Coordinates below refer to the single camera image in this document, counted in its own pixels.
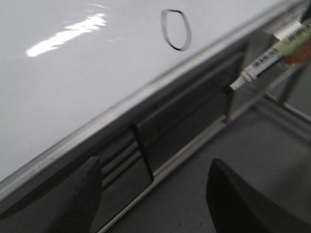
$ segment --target gray floor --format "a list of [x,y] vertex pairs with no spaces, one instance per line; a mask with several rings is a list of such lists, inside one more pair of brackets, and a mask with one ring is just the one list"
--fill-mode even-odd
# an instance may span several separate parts
[[212,158],[223,159],[262,194],[311,223],[311,132],[264,106],[238,118],[108,232],[214,233],[205,199]]

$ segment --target glossy white paint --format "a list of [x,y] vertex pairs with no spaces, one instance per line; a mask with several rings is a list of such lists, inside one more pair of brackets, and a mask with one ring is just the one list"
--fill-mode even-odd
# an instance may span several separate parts
[[[166,70],[286,0],[0,2],[0,180]],[[182,11],[191,44],[163,38]],[[170,19],[169,36],[185,37]]]

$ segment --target black marker outline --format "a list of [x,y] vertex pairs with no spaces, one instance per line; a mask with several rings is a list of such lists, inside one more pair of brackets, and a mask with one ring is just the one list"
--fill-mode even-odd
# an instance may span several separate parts
[[[171,42],[170,42],[170,39],[169,39],[169,36],[168,36],[168,33],[167,33],[167,27],[166,27],[166,20],[167,20],[167,14],[169,12],[176,12],[176,13],[179,13],[184,21],[184,25],[185,25],[185,28],[186,28],[186,33],[187,33],[187,36],[186,36],[186,41],[185,41],[185,44],[181,47],[181,48],[178,48],[176,46],[174,46]],[[163,10],[161,12],[161,27],[162,27],[162,33],[163,33],[163,37],[165,39],[165,41],[175,50],[177,51],[185,51],[187,48],[189,48],[190,46],[190,43],[191,43],[191,30],[190,30],[190,25],[188,23],[188,20],[186,18],[186,16],[184,15],[183,12],[179,11],[179,10],[172,10],[172,9],[166,9],[166,10]]]

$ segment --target paint pen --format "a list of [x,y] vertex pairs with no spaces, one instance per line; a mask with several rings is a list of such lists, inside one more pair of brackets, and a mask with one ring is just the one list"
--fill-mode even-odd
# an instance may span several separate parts
[[245,83],[256,80],[269,67],[296,52],[311,39],[311,18],[305,20],[301,26],[284,39],[276,42],[256,60],[249,64],[234,81],[226,93],[239,89]]

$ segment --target silver edge trim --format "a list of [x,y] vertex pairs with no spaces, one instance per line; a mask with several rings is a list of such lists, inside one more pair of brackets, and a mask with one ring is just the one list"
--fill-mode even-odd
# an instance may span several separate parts
[[130,95],[128,98],[119,102],[114,107],[100,114],[97,118],[78,129],[64,140],[55,144],[55,146],[38,155],[33,161],[30,161],[9,177],[5,178],[0,183],[0,203],[8,196],[16,192],[20,187],[25,185],[29,180],[44,171],[44,169],[52,165],[56,160],[62,158],[67,152],[75,148],[82,141],[95,134],[98,130],[106,127],[115,119],[124,115],[131,108],[133,108],[133,106],[138,105],[140,102],[154,94],[156,91],[172,83],[182,74],[191,70],[192,67],[195,67],[197,64],[200,64],[206,59],[211,58],[213,55],[216,55],[218,52],[225,49],[228,45],[235,43],[240,38],[243,38],[255,29],[262,27],[264,24],[277,17],[278,15],[287,12],[287,10],[291,7],[297,6],[304,2],[306,2],[306,0],[286,0],[285,2],[276,4],[272,10],[259,15],[250,23],[242,25],[235,31],[223,36],[214,44],[203,48],[196,55],[192,56],[176,67],[173,67],[170,71],[160,75],[153,82],[139,89],[136,93]]
[[131,203],[129,203],[122,211],[120,211],[112,220],[110,220],[98,233],[106,232],[116,221],[118,221],[123,215],[125,215],[135,204],[137,204],[142,198],[144,198],[150,191],[152,191],[162,180],[164,180],[169,174],[171,174],[176,168],[182,165],[187,159],[189,159],[193,153],[198,151],[207,141],[209,141],[214,135],[220,132],[226,124],[223,123],[225,116],[222,115],[213,124],[203,130],[193,140],[186,144],[179,152],[177,152],[170,160],[162,165],[157,171],[155,171],[154,181],[140,193]]

